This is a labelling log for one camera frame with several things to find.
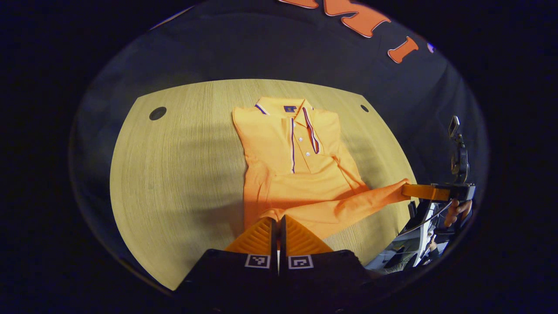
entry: orange polo shirt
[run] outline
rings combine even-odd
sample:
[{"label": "orange polo shirt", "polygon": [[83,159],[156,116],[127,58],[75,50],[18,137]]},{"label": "orange polo shirt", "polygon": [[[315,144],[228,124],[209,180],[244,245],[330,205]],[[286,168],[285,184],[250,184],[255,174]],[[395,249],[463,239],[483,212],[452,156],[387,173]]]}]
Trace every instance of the orange polo shirt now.
[{"label": "orange polo shirt", "polygon": [[[245,229],[261,217],[280,220],[288,210],[290,216],[303,224],[325,221],[324,226],[318,223],[310,228],[317,235],[335,233],[347,227],[346,222],[353,224],[371,214],[370,210],[351,207],[360,202],[345,202],[343,209],[329,203],[369,191],[340,139],[336,113],[315,109],[305,99],[262,97],[254,107],[234,108],[233,121],[248,164],[244,183]],[[362,200],[374,199],[374,204],[384,204],[388,198],[378,201],[376,196],[381,194],[378,190],[381,189],[363,194]],[[310,205],[312,209],[298,211],[305,212],[304,217],[289,213]],[[329,231],[320,232],[320,228]]]}]

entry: wooden table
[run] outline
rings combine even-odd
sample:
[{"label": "wooden table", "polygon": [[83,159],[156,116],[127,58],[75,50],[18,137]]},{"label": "wooden table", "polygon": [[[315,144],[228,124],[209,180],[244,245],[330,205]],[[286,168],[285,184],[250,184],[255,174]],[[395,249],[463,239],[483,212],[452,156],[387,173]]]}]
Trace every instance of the wooden table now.
[{"label": "wooden table", "polygon": [[[139,263],[176,289],[207,249],[224,249],[243,231],[246,162],[233,107],[261,96],[306,98],[339,114],[342,140],[369,188],[416,183],[397,140],[363,96],[285,80],[236,79],[169,88],[139,97],[118,135],[110,198],[118,229]],[[157,120],[158,107],[166,113]],[[408,202],[386,206],[325,242],[367,264],[409,219]]]}]

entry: person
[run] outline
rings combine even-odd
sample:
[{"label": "person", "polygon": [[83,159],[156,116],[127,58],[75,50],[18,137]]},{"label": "person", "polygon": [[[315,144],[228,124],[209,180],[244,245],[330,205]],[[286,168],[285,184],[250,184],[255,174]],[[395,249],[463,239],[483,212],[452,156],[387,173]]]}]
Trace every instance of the person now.
[{"label": "person", "polygon": [[[457,221],[457,216],[461,213],[463,213],[461,222],[465,223],[470,217],[472,204],[472,201],[467,201],[460,205],[457,199],[452,199],[451,205],[448,208],[448,212],[445,216],[444,226],[446,228],[452,226],[452,224]],[[427,265],[440,257],[440,252],[438,251],[437,243],[434,241],[434,238],[434,236],[431,237],[431,241],[429,243],[430,251],[426,256],[422,258],[418,266]],[[371,277],[378,277],[379,275],[387,275],[412,268],[409,267],[408,263],[411,260],[415,260],[414,257],[415,255],[417,255],[417,251],[419,250],[419,241],[419,238],[413,238],[409,240],[393,242],[392,247],[395,250],[401,250],[402,248],[404,248],[404,251],[399,253],[402,254],[401,260],[396,265],[389,268],[369,269],[367,270],[367,272],[371,275]]]}]

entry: black fabric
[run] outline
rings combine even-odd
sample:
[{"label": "black fabric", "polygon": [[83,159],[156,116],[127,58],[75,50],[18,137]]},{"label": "black fabric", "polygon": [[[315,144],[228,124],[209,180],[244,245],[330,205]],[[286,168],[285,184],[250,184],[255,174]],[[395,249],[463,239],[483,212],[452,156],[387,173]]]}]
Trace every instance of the black fabric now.
[{"label": "black fabric", "polygon": [[[455,68],[391,17],[365,38],[340,16],[327,16],[318,3],[318,9],[303,9],[271,0],[207,1],[140,36],[104,67],[75,118],[70,171],[80,209],[109,251],[142,270],[110,206],[110,162],[128,111],[139,96],[209,80],[293,80],[362,94],[399,141],[421,184],[453,181],[454,144],[447,127],[458,115],[469,150],[468,182],[478,185],[480,201],[488,175],[485,121]],[[396,64],[387,51],[406,36],[420,48]],[[359,103],[354,109],[362,110]]]}]

